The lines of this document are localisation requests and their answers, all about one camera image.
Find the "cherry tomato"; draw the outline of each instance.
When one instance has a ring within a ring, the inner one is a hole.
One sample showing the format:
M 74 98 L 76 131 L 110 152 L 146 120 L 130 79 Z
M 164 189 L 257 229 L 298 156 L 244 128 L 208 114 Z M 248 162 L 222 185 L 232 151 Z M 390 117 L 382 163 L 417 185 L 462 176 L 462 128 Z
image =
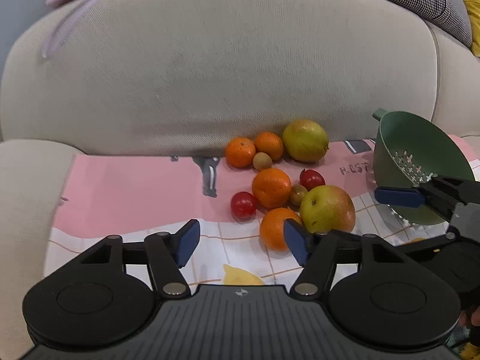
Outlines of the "cherry tomato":
M 300 185 L 303 185 L 307 191 L 310 191 L 319 185 L 325 185 L 325 179 L 316 170 L 303 169 L 300 173 Z
M 257 200 L 248 192 L 238 192 L 233 195 L 230 202 L 233 216 L 245 221 L 255 216 L 257 211 Z

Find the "screw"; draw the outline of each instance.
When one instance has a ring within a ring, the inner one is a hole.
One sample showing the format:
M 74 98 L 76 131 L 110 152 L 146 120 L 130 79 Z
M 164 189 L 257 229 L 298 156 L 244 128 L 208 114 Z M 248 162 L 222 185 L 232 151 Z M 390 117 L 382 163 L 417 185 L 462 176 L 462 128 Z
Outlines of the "screw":
M 316 294 L 318 291 L 318 287 L 312 283 L 300 283 L 295 286 L 295 292 L 299 293 L 300 295 L 313 295 Z
M 182 283 L 168 283 L 163 286 L 163 292 L 169 295 L 181 295 L 187 290 L 187 286 Z

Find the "circular pad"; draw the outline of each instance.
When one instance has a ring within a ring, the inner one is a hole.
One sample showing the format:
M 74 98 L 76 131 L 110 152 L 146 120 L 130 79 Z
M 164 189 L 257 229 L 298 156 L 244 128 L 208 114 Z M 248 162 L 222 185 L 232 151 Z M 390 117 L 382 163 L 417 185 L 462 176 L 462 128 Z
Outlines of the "circular pad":
M 137 278 L 98 266 L 52 274 L 23 300 L 32 338 L 58 349 L 105 347 L 138 331 L 154 309 L 154 296 Z
M 460 314 L 455 291 L 412 263 L 361 269 L 332 288 L 329 306 L 347 333 L 390 350 L 439 344 Z

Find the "green colander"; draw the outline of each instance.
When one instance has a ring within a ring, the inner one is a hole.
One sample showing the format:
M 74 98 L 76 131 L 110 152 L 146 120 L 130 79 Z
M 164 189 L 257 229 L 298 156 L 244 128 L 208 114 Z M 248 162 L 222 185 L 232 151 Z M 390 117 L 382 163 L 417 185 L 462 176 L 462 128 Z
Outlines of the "green colander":
M 434 175 L 475 180 L 458 146 L 433 123 L 410 112 L 382 108 L 373 117 L 380 122 L 373 152 L 373 172 L 379 187 L 408 188 L 426 183 Z M 418 225 L 444 222 L 426 206 L 392 208 Z

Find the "small yellow fruit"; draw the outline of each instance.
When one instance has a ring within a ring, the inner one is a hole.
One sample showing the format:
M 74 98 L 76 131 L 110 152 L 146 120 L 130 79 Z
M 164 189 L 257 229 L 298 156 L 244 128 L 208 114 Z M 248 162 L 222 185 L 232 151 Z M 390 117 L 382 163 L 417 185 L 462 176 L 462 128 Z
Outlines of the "small yellow fruit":
M 299 206 L 307 192 L 307 189 L 303 185 L 295 184 L 292 187 L 292 192 L 290 193 L 290 203 L 295 206 Z
M 227 264 L 223 264 L 223 270 L 225 276 L 223 278 L 223 284 L 225 286 L 263 286 L 265 283 L 254 274 L 248 271 L 244 271 L 240 268 L 235 268 Z
M 253 167 L 259 172 L 263 169 L 271 168 L 272 164 L 273 161 L 267 153 L 259 152 L 253 158 Z

